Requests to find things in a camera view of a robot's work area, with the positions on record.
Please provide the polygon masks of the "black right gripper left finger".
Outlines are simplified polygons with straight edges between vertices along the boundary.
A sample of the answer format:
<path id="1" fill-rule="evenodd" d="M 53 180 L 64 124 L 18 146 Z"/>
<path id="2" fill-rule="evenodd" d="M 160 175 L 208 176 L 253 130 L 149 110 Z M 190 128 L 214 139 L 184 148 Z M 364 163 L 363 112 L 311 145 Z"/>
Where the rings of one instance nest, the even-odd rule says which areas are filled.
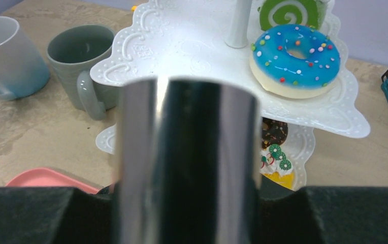
<path id="1" fill-rule="evenodd" d="M 111 243 L 109 195 L 67 187 L 0 187 L 0 243 Z"/>

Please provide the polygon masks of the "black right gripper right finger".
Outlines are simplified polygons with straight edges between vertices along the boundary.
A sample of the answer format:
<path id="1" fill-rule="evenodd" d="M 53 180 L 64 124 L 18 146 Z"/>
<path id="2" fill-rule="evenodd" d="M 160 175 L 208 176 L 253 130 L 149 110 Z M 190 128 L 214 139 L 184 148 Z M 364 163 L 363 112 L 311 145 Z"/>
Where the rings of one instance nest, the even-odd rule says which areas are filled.
<path id="1" fill-rule="evenodd" d="M 259 198 L 260 243 L 388 243 L 388 187 L 307 186 Z"/>

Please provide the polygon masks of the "pink serving tray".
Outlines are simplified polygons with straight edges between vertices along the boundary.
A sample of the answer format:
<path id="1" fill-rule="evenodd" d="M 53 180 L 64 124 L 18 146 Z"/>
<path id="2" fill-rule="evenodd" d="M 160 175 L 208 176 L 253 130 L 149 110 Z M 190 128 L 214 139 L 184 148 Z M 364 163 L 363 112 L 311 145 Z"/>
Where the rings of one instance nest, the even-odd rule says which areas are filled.
<path id="1" fill-rule="evenodd" d="M 83 181 L 47 167 L 24 171 L 11 179 L 6 187 L 76 187 L 84 192 L 96 194 L 100 189 Z"/>

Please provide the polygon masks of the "chocolate sprinkle donut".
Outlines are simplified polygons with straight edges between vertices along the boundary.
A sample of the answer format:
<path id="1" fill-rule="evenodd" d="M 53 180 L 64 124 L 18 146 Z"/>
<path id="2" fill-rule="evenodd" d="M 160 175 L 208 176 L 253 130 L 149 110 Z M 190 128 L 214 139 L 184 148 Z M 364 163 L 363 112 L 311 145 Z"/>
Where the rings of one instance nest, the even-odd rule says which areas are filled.
<path id="1" fill-rule="evenodd" d="M 262 149 L 272 144 L 282 145 L 288 136 L 288 124 L 282 121 L 262 118 Z"/>

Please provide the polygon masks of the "white small cup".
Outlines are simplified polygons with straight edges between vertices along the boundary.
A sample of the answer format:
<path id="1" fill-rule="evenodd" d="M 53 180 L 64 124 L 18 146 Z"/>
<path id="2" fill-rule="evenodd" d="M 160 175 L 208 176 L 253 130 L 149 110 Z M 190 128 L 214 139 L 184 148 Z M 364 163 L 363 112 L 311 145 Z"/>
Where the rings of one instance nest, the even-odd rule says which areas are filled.
<path id="1" fill-rule="evenodd" d="M 17 20 L 0 16 L 0 100 L 28 97 L 41 90 L 50 71 Z"/>

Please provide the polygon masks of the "blue frosted donut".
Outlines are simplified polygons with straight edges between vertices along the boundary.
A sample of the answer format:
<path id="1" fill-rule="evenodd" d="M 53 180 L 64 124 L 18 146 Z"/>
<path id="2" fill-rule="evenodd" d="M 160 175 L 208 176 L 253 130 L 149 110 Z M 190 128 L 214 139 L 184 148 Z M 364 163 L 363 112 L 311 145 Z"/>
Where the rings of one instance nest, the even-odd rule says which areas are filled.
<path id="1" fill-rule="evenodd" d="M 250 47 L 249 65 L 258 83 L 290 99 L 326 93 L 341 69 L 341 55 L 333 41 L 300 24 L 277 25 Z"/>

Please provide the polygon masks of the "grey mug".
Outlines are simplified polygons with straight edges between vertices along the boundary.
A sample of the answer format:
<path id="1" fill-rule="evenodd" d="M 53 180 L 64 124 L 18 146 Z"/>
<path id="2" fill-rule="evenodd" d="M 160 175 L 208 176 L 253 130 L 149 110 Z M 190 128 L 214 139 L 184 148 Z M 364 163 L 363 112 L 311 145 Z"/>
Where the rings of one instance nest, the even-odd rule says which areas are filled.
<path id="1" fill-rule="evenodd" d="M 91 68 L 111 55 L 114 36 L 107 26 L 85 24 L 58 34 L 47 46 L 47 58 L 72 105 L 93 120 L 104 120 L 117 103 L 116 88 L 90 76 Z"/>

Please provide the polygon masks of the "green matcha cake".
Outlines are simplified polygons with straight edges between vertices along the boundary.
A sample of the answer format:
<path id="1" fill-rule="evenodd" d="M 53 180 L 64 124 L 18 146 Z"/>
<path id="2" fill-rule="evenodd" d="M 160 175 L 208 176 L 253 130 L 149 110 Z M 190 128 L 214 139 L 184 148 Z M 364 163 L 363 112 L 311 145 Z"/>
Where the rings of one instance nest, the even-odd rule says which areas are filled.
<path id="1" fill-rule="evenodd" d="M 322 0 L 266 0 L 257 8 L 261 29 L 277 25 L 299 24 L 320 29 L 328 8 Z"/>

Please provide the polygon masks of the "yellow triangular sprinkle cake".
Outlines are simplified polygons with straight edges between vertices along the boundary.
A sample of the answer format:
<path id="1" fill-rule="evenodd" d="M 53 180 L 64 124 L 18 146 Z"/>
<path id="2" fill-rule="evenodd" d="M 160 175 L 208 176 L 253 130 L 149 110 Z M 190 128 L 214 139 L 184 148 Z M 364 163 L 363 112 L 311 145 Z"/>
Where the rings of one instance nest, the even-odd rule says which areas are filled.
<path id="1" fill-rule="evenodd" d="M 278 144 L 271 144 L 261 151 L 260 173 L 279 185 L 293 189 L 295 174 L 293 163 Z"/>

